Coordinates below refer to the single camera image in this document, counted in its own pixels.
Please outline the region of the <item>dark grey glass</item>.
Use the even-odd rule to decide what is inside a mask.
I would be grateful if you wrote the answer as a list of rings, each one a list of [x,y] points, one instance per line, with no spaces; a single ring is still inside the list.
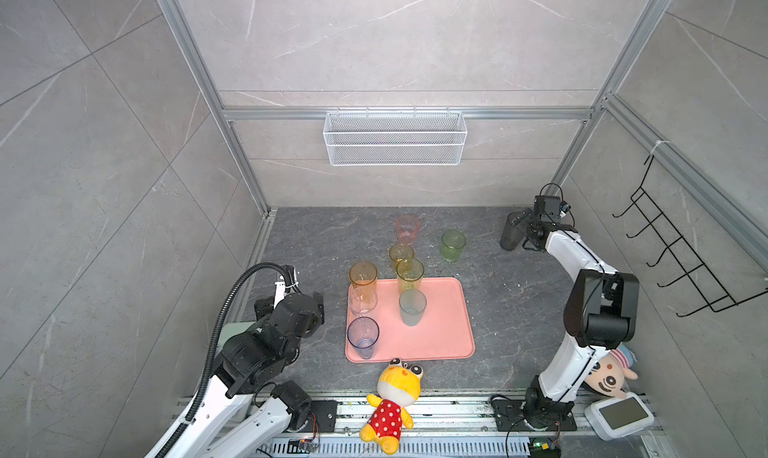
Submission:
[[[513,251],[527,238],[527,219],[529,211],[511,212],[507,215],[504,229],[499,241],[505,251]]]

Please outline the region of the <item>blue tall glass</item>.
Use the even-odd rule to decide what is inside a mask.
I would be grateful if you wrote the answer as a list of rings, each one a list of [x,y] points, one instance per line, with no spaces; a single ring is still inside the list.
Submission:
[[[347,328],[347,342],[363,360],[370,360],[380,337],[378,323],[370,317],[355,318]]]

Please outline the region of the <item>clear glass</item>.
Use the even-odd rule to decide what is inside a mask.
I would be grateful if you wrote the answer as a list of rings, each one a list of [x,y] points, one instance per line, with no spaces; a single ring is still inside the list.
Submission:
[[[376,285],[351,285],[348,293],[348,310],[354,316],[370,314],[378,304]]]

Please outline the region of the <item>tall amber glass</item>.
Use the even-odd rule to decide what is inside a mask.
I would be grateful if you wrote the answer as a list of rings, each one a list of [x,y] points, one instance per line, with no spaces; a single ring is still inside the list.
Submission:
[[[378,269],[369,261],[360,261],[349,269],[348,277],[354,289],[375,286],[378,279]]]

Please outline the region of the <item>teal frosted cup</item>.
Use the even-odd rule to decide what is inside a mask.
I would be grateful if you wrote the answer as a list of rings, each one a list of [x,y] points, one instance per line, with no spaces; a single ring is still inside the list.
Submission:
[[[405,290],[399,297],[399,308],[403,323],[409,327],[415,327],[427,308],[427,298],[418,289]]]

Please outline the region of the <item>tall green glass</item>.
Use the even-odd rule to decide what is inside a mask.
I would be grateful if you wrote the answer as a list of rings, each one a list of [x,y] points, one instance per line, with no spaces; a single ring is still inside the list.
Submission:
[[[396,266],[399,293],[402,294],[412,289],[418,290],[424,273],[424,265],[416,258],[407,258],[399,261]]]

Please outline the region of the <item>pink glass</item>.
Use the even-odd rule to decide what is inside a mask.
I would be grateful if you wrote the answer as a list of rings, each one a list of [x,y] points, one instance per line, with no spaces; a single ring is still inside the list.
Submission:
[[[395,223],[397,241],[399,243],[412,245],[419,234],[421,224],[415,215],[400,216]]]

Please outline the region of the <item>pink plastic tray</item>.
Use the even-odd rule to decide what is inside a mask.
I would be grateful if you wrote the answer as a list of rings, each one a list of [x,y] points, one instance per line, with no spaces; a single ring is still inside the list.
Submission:
[[[422,319],[404,324],[400,315],[398,282],[377,283],[378,303],[369,315],[379,327],[371,362],[453,360],[471,357],[475,351],[461,283],[452,277],[425,278],[420,291],[427,299]]]

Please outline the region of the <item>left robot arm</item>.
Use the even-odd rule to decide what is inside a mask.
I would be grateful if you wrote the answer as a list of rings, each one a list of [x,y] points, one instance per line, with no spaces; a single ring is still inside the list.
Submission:
[[[216,351],[198,391],[147,453],[149,457],[245,457],[288,429],[301,428],[311,398],[274,379],[325,321],[324,297],[293,293]]]

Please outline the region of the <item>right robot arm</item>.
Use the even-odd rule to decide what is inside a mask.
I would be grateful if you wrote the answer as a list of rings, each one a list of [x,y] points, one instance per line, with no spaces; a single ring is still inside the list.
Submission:
[[[563,311],[564,339],[548,367],[536,375],[522,405],[523,422],[536,431],[564,421],[588,374],[635,334],[638,279],[598,257],[574,227],[557,195],[538,195],[524,217],[526,241],[554,257],[573,280]]]

